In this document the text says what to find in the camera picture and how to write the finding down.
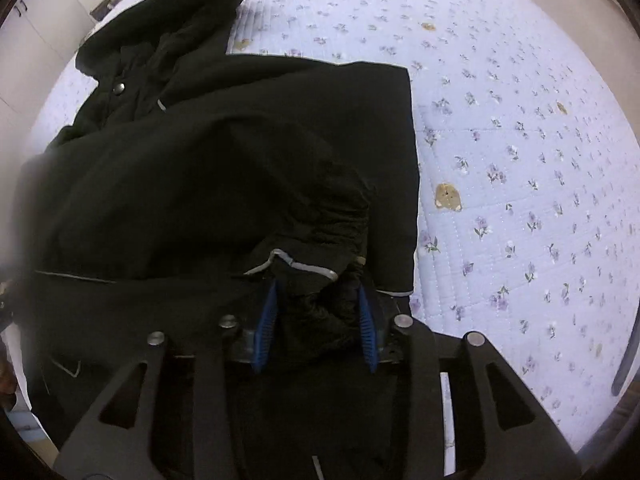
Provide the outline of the black hooded jacket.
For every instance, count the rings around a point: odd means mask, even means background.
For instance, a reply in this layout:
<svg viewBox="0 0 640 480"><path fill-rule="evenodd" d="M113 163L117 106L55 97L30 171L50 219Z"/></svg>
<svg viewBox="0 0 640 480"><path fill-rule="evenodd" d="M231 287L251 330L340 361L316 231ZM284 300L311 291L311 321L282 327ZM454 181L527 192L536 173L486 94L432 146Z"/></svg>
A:
<svg viewBox="0 0 640 480"><path fill-rule="evenodd" d="M413 291L408 72L231 54L244 0L143 0L79 49L96 82L23 166L8 304L32 410L62 444L148 333L188 341L274 275Z"/></svg>

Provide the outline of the white wardrobe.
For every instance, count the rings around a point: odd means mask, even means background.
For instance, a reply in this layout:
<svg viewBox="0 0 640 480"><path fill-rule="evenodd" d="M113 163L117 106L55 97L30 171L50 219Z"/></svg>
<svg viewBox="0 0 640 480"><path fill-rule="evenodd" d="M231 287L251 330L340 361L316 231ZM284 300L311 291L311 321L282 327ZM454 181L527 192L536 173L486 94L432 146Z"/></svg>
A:
<svg viewBox="0 0 640 480"><path fill-rule="evenodd" d="M1 21L1 162L18 157L43 102L103 0L10 0Z"/></svg>

